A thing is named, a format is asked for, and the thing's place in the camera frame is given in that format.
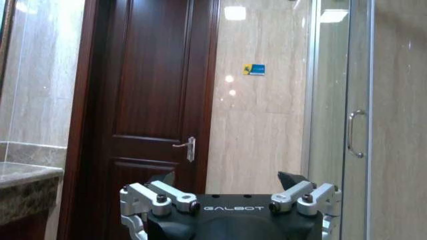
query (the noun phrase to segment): wall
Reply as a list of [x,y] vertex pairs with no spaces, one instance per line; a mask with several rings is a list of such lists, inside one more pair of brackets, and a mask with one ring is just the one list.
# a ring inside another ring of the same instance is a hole
[[[300,172],[309,2],[220,3],[208,193],[278,192],[277,171]],[[228,6],[245,20],[225,19]],[[265,64],[265,76],[244,64]]]
[[[64,168],[84,0],[17,0],[0,99],[0,155]],[[45,239],[56,239],[57,207]]]
[[371,239],[427,236],[427,1],[376,0]]

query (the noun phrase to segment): wooden door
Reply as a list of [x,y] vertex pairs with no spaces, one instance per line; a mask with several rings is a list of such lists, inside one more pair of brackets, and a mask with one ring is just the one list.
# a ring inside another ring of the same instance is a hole
[[[70,239],[129,238],[118,190],[174,172],[204,192],[216,0],[98,1]],[[196,138],[194,161],[186,148]]]

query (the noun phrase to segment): blue sticker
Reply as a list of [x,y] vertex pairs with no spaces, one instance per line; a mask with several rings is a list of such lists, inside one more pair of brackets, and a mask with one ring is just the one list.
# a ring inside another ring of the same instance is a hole
[[264,64],[245,64],[242,67],[242,75],[264,76],[265,65]]

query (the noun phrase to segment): glass shower door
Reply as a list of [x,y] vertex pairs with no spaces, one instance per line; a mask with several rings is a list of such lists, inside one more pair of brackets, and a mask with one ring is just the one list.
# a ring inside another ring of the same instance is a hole
[[332,239],[365,236],[368,0],[314,0],[308,178],[343,190]]

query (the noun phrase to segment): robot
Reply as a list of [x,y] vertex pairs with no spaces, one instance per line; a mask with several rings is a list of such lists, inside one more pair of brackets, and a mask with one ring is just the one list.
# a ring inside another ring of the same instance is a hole
[[298,175],[278,172],[278,179],[285,190],[272,195],[196,195],[170,186],[170,175],[129,184],[120,190],[121,224],[132,240],[329,240],[341,191]]

